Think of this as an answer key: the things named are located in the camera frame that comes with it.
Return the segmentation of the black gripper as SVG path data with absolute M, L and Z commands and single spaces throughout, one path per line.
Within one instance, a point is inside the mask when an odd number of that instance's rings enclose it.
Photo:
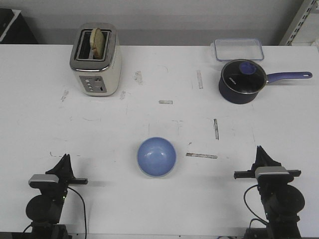
M 235 171 L 235 179 L 243 178 L 255 178 L 255 170 L 262 166 L 281 166 L 281 163 L 273 160 L 262 146 L 257 146 L 255 163 L 252 164 L 250 170 L 247 171 Z M 295 177 L 301 175 L 301 170 L 287 170 L 289 175 L 271 175 L 261 176 L 257 180 L 257 188 L 261 197 L 270 197 L 277 189 L 292 182 Z
M 42 195 L 48 196 L 54 200 L 64 200 L 67 195 L 67 188 L 69 185 L 88 184 L 87 178 L 77 178 L 74 176 L 69 154 L 64 154 L 59 162 L 52 169 L 46 171 L 45 174 L 58 175 L 64 166 L 64 161 L 66 174 L 57 176 L 59 178 L 58 184 L 49 186 L 48 188 L 40 189 Z

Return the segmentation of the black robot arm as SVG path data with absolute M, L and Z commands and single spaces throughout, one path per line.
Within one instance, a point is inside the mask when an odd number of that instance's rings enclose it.
M 28 181 L 31 188 L 38 189 L 40 195 L 33 197 L 27 204 L 25 212 L 31 223 L 30 233 L 22 232 L 22 238 L 28 239 L 71 239 L 65 225 L 60 224 L 64 202 L 71 190 L 70 185 L 86 185 L 87 178 L 76 178 L 71 166 L 69 154 L 44 174 L 34 174 Z
M 256 160 L 250 170 L 235 171 L 234 178 L 255 178 L 266 220 L 255 216 L 251 221 L 259 221 L 264 228 L 245 230 L 245 239 L 300 239 L 298 229 L 300 212 L 305 206 L 302 193 L 289 183 L 301 175 L 300 170 L 287 170 L 281 163 L 273 160 L 266 151 L 257 146 Z

